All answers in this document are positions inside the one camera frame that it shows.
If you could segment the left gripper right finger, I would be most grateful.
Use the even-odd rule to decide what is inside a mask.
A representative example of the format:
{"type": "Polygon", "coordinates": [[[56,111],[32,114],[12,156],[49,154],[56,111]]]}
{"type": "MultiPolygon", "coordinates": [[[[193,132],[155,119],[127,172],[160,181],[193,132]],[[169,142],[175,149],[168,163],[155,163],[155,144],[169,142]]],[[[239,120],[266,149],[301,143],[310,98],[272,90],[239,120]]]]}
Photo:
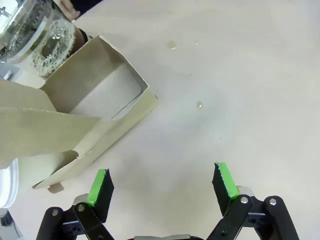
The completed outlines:
{"type": "Polygon", "coordinates": [[[272,195],[261,201],[237,188],[226,163],[216,162],[214,166],[212,184],[222,219],[209,240],[235,240],[242,228],[253,228],[261,240],[299,239],[281,197],[272,195]]]}

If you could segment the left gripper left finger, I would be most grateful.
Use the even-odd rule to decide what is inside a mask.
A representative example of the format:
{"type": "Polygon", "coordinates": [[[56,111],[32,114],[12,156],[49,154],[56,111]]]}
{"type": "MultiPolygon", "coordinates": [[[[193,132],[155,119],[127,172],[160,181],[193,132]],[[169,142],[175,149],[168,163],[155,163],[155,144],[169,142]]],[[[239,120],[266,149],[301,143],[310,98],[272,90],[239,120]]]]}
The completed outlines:
{"type": "Polygon", "coordinates": [[[112,240],[104,226],[114,191],[108,169],[98,170],[85,201],[72,204],[68,210],[50,207],[44,213],[37,240],[75,240],[85,235],[89,240],[112,240]]]}

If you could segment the person's right hand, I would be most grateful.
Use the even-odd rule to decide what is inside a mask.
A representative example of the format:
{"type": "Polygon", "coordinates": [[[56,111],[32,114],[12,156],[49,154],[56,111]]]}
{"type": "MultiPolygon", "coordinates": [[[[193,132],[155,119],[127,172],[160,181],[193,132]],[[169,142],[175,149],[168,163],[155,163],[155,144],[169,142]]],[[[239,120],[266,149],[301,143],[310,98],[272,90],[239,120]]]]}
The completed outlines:
{"type": "Polygon", "coordinates": [[[61,9],[62,9],[63,13],[71,21],[76,20],[81,14],[80,11],[77,11],[74,8],[74,5],[72,4],[72,2],[70,0],[61,0],[60,5],[61,5],[61,9]]]}

